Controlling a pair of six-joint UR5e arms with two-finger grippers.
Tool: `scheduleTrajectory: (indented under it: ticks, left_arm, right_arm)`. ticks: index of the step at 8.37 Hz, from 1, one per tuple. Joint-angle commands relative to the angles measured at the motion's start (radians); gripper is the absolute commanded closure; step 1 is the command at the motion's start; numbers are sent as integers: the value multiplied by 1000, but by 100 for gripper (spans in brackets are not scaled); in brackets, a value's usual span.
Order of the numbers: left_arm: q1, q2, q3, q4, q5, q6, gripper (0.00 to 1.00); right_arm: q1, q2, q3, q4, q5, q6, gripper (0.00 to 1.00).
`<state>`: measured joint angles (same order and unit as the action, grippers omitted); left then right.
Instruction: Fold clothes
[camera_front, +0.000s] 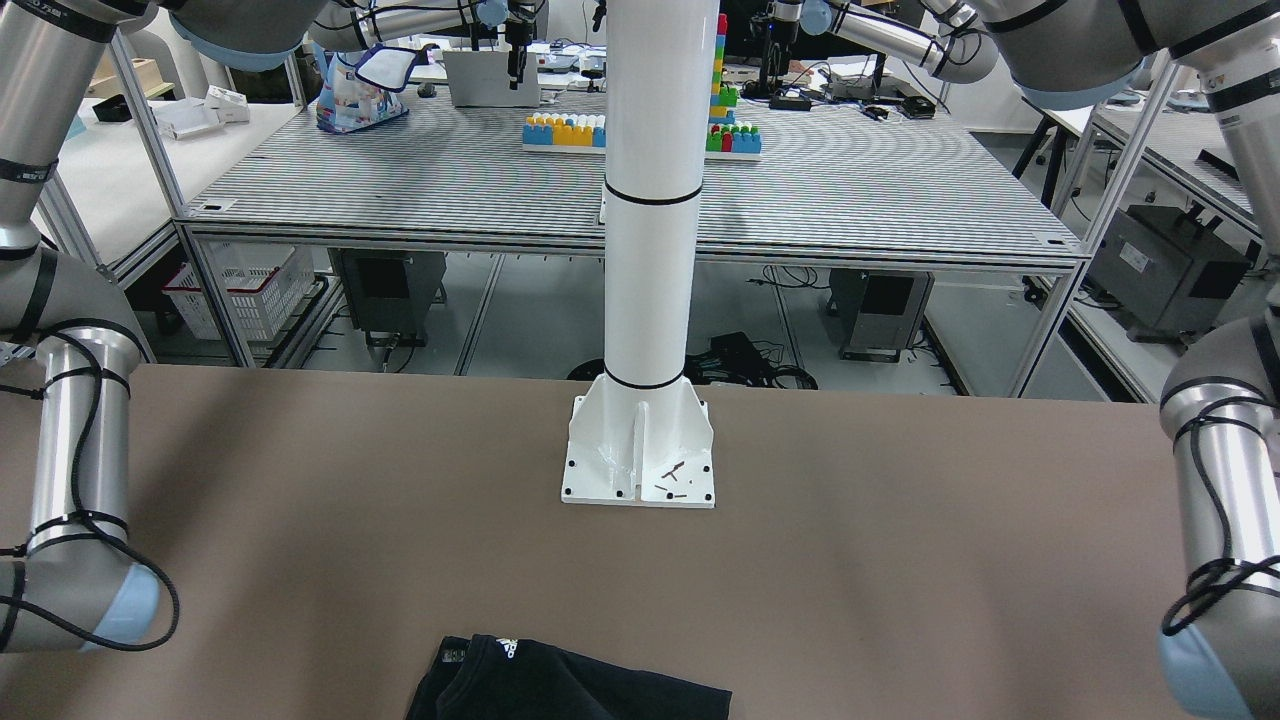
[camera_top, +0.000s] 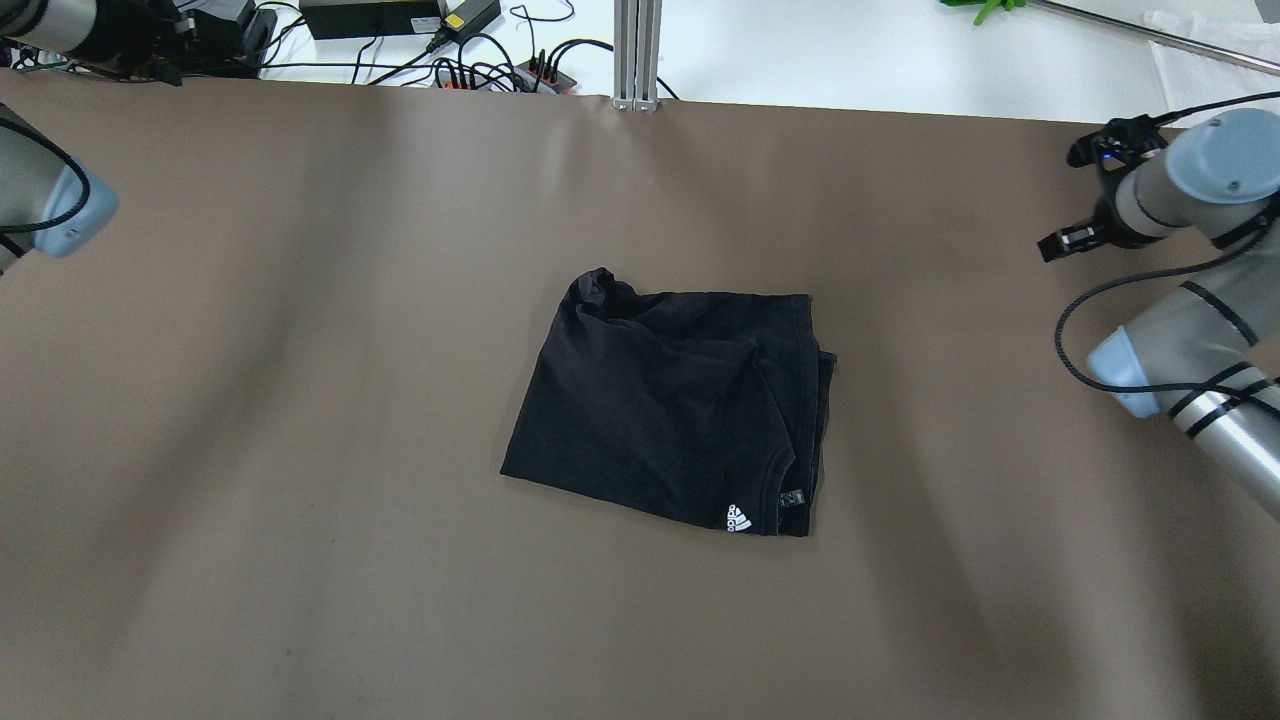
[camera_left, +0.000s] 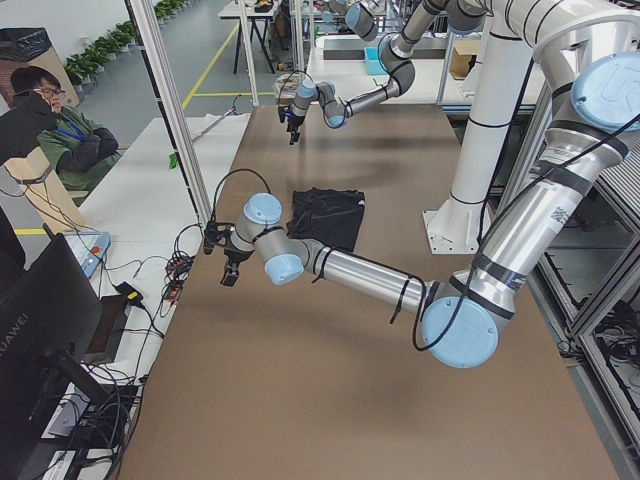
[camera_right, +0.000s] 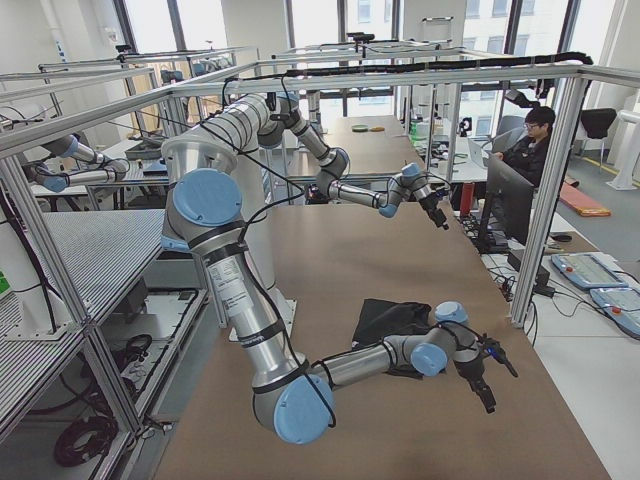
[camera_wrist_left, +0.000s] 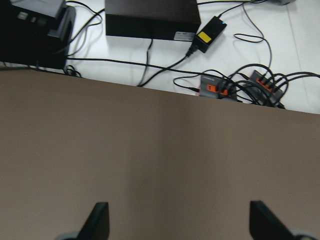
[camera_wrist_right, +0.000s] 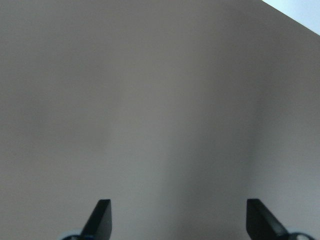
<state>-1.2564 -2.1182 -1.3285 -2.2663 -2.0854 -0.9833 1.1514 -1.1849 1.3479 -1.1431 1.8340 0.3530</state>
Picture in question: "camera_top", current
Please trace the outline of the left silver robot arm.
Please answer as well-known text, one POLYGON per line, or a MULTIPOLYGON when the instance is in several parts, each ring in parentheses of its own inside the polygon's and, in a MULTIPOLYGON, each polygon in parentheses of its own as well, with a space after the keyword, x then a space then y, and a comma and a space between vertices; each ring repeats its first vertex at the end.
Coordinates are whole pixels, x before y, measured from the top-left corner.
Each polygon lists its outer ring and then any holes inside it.
MULTIPOLYGON (((100 1, 4 1, 3 38, 74 56, 102 15, 100 1)), ((3 270, 42 245, 78 249, 110 219, 114 192, 3 105, 3 270)))

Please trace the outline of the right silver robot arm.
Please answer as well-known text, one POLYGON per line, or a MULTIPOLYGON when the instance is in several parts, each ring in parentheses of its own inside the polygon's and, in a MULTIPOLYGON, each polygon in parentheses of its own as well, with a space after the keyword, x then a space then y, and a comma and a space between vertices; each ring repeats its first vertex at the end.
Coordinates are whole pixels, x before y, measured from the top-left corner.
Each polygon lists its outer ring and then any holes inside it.
POLYGON ((1279 120, 1260 108, 1204 111, 1176 138, 1162 135, 1172 114, 1140 115, 1111 120, 1068 150, 1070 167, 1094 170, 1100 199, 1089 218, 1038 242, 1043 260, 1148 249, 1183 231, 1202 233, 1216 254, 1085 291, 1060 314, 1053 350, 1068 374, 1133 416, 1166 416, 1276 516, 1277 379, 1248 355, 1279 325, 1279 120), (1069 357, 1065 329, 1085 302, 1165 279, 1178 286, 1100 341, 1083 365, 1069 357))

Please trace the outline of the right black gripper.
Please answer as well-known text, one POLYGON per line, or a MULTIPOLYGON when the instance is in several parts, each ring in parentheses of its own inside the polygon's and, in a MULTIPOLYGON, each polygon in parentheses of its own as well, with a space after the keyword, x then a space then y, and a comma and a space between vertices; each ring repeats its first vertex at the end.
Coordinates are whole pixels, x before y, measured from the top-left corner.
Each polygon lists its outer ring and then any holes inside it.
POLYGON ((1053 263, 1103 246, 1140 249, 1140 234, 1120 219, 1116 202, 1108 196, 1102 196, 1096 202, 1087 219, 1050 232, 1039 240, 1038 252, 1043 263, 1053 263))

